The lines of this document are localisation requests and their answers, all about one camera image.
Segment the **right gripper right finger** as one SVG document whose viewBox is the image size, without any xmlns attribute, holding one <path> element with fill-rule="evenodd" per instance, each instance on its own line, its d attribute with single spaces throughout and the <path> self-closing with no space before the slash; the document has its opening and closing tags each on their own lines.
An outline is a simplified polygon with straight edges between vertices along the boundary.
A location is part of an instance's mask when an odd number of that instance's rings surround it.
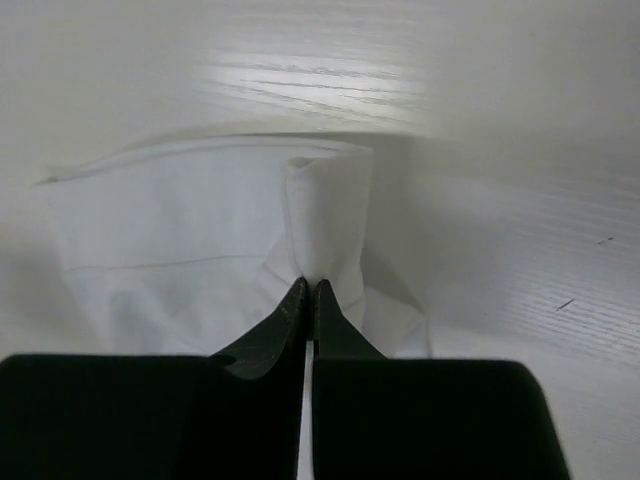
<svg viewBox="0 0 640 480">
<path fill-rule="evenodd" d="M 392 360 L 315 289 L 312 456 L 318 479 L 566 479 L 545 394 L 505 360 Z"/>
</svg>

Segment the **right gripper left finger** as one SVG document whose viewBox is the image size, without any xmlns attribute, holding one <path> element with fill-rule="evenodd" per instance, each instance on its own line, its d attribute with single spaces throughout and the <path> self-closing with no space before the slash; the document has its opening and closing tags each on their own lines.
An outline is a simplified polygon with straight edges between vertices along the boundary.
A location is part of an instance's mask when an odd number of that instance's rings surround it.
<svg viewBox="0 0 640 480">
<path fill-rule="evenodd" d="M 1 363 L 5 479 L 292 479 L 307 326 L 297 279 L 209 356 L 16 354 Z"/>
</svg>

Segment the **white skirt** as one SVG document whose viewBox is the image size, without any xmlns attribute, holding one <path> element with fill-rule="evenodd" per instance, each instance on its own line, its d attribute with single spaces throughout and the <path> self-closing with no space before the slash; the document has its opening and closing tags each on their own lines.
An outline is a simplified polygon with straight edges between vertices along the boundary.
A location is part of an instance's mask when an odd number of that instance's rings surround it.
<svg viewBox="0 0 640 480">
<path fill-rule="evenodd" d="M 422 308 L 365 242 L 374 163 L 343 142 L 222 137 L 105 158 L 41 187 L 65 281 L 109 351 L 210 353 L 297 275 L 330 280 L 384 352 L 421 350 Z"/>
</svg>

